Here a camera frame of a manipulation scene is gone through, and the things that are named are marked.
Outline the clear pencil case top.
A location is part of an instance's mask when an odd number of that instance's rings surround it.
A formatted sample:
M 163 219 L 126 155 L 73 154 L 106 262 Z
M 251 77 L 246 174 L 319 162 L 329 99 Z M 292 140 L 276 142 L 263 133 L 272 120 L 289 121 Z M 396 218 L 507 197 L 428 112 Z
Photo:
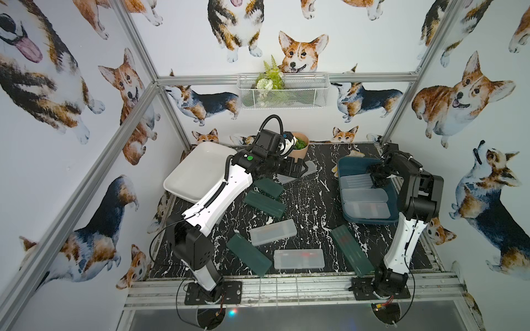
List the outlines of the clear pencil case top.
M 316 172 L 317 166 L 312 161 L 288 158 L 279 169 L 277 180 L 284 185 Z

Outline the clear case with pens middle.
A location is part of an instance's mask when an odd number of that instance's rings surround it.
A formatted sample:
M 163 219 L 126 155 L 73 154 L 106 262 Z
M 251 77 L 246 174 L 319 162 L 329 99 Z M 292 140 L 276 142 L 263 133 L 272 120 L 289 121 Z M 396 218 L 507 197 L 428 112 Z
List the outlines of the clear case with pens middle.
M 288 219 L 277 223 L 271 223 L 249 231 L 253 246 L 269 244 L 274 241 L 288 239 L 298 234 L 294 220 Z

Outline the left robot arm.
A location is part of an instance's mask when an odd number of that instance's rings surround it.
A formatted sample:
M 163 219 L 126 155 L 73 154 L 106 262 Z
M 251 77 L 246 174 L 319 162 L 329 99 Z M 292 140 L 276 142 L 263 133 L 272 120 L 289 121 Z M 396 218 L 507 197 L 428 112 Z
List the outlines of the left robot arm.
M 189 268 L 204 292 L 219 290 L 224 281 L 213 263 L 215 247 L 208 236 L 227 208 L 253 184 L 255 178 L 277 173 L 297 179 L 308 171 L 303 158 L 273 155 L 263 158 L 240 150 L 225 158 L 221 179 L 199 202 L 179 217 L 170 218 L 165 230 L 171 251 Z

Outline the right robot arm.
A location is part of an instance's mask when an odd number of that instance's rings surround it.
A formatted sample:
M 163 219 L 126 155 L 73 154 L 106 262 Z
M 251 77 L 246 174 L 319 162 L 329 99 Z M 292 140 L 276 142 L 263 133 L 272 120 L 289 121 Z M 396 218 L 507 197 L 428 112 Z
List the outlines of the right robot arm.
M 439 215 L 444 179 L 427 172 L 412 154 L 396 143 L 387 143 L 378 164 L 368 167 L 377 188 L 402 178 L 396 206 L 399 216 L 389 251 L 375 272 L 373 290 L 380 297 L 399 295 L 407 285 L 415 247 L 429 222 Z

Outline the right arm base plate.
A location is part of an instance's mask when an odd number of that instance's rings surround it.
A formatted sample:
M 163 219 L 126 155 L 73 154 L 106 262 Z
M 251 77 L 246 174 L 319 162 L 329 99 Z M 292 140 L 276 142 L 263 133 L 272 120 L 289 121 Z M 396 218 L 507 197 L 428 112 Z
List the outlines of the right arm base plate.
M 402 290 L 389 288 L 389 286 L 380 284 L 375 285 L 373 278 L 352 278 L 348 291 L 352 292 L 357 301 L 375 301 L 394 299 L 411 299 L 411 293 L 407 286 Z

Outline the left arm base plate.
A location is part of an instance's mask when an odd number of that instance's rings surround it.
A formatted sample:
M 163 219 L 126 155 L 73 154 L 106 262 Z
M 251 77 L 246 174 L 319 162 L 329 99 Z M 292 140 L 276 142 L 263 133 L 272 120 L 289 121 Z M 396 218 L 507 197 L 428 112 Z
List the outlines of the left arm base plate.
M 242 300 L 241 281 L 224 281 L 213 290 L 207 291 L 201 285 L 190 283 L 186 289 L 184 304 L 201 306 L 213 304 L 240 304 Z

